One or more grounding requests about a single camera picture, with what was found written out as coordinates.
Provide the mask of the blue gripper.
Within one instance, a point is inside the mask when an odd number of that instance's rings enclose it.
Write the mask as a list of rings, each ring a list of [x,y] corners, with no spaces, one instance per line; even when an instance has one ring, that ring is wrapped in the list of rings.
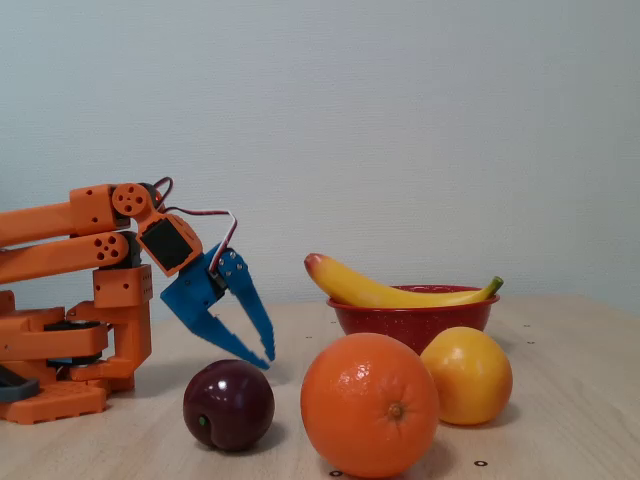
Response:
[[[249,350],[209,311],[225,295],[228,287],[259,334],[267,358],[275,360],[273,325],[253,284],[246,262],[233,249],[227,249],[219,259],[218,273],[212,273],[210,264],[217,250],[218,246],[214,246],[182,269],[160,297],[196,336],[255,367],[267,370],[268,363]]]

